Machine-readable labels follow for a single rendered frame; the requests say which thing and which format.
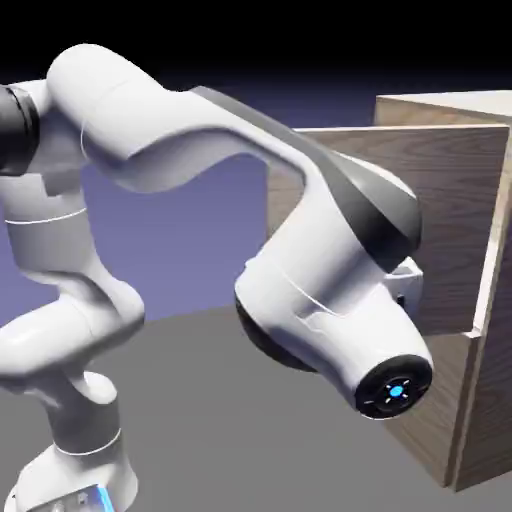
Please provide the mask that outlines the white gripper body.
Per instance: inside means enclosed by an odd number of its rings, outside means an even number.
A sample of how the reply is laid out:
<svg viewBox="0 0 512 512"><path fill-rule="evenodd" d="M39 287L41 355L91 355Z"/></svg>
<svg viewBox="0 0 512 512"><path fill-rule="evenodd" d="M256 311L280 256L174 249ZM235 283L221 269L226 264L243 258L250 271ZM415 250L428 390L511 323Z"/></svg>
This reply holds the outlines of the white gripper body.
<svg viewBox="0 0 512 512"><path fill-rule="evenodd" d="M418 310L423 292L423 271L414 259L406 258L386 276L384 284L394 301L413 317Z"/></svg>

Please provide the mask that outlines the large wood cabinet door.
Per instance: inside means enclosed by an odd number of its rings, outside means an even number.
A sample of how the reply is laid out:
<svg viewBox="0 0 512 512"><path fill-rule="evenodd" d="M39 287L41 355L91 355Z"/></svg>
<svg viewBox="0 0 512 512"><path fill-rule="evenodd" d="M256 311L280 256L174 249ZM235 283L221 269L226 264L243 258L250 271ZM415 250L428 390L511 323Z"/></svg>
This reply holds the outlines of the large wood cabinet door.
<svg viewBox="0 0 512 512"><path fill-rule="evenodd" d="M424 273L415 321L425 335L485 322L499 273L492 224L509 129L500 124L302 128L300 134L381 166L417 195Z"/></svg>

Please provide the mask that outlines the light wood cabinet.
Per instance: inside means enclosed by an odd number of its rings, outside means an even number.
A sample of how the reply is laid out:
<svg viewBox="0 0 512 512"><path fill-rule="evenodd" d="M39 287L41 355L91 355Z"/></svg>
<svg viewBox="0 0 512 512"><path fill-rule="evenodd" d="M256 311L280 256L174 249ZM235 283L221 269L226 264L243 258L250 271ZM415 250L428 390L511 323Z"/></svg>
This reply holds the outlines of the light wood cabinet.
<svg viewBox="0 0 512 512"><path fill-rule="evenodd" d="M368 127L500 124L509 129L492 233L499 273L480 335L449 486L512 471L512 90L382 95Z"/></svg>

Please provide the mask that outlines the small wood cabinet door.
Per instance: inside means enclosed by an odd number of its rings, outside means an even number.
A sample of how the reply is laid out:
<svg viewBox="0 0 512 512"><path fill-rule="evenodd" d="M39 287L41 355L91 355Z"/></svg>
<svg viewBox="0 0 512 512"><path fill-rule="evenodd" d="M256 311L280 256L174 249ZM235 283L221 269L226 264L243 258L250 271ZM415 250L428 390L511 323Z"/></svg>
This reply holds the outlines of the small wood cabinet door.
<svg viewBox="0 0 512 512"><path fill-rule="evenodd" d="M475 332L427 337L434 361L432 384L419 404L385 423L386 430L442 487L451 483L456 436L479 341Z"/></svg>

